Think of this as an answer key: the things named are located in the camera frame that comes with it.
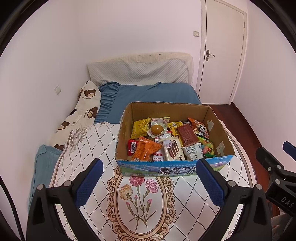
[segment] reddish brown floor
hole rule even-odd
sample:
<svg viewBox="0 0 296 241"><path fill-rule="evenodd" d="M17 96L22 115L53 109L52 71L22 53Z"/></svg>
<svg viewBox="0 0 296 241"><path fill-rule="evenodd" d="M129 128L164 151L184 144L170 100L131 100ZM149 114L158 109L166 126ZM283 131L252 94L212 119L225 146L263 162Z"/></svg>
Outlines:
<svg viewBox="0 0 296 241"><path fill-rule="evenodd" d="M233 103L231 105L210 104L210 107L216 113L218 119L225 123L227 129L235 136L244 148L254 168L257 183L260 183L264 191L266 191L268 187L269 174L256 160L255 152L261 144L252 128ZM273 215L277 214L277 209L273 208Z"/></svg>

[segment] orange snack bag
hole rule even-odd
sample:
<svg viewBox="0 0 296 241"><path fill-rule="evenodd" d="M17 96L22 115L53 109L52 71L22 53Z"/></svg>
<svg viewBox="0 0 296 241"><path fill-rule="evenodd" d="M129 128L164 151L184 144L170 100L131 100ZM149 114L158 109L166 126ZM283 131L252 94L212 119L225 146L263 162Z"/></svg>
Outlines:
<svg viewBox="0 0 296 241"><path fill-rule="evenodd" d="M149 161L150 155L157 152L161 147L162 145L160 143L148 140L145 137L140 137L137 149L131 160Z"/></svg>

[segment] blue cardboard box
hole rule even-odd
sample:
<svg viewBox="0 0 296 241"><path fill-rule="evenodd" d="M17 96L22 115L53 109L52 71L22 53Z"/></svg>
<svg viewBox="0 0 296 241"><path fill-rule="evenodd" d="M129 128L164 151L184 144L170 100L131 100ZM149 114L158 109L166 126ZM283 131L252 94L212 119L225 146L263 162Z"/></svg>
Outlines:
<svg viewBox="0 0 296 241"><path fill-rule="evenodd" d="M124 110L115 158L125 176L161 177L196 175L193 161L131 161L127 143L131 137L133 123L148 117L170 117L170 122L187 121L188 117L201 121L208 128L210 141L213 142L217 157L206 158L215 171L219 171L234 156L234 150L227 133L213 110L207 105L163 102L134 102Z"/></svg>

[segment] headboard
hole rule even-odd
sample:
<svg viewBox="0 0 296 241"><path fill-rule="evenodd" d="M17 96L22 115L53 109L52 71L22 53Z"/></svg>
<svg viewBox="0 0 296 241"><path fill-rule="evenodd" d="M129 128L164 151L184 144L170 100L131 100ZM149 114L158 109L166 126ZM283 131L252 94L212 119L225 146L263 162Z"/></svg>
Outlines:
<svg viewBox="0 0 296 241"><path fill-rule="evenodd" d="M188 53L133 54L87 64L97 86L114 81L123 85L192 83L193 58Z"/></svg>

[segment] light switch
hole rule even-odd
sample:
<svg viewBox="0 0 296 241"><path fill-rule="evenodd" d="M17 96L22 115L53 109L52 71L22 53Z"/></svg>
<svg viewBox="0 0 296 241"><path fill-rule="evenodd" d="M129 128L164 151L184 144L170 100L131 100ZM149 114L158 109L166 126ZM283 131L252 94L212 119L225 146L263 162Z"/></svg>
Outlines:
<svg viewBox="0 0 296 241"><path fill-rule="evenodd" d="M55 89L56 94L58 95L59 93L61 93L61 88L59 86L57 86Z"/></svg>

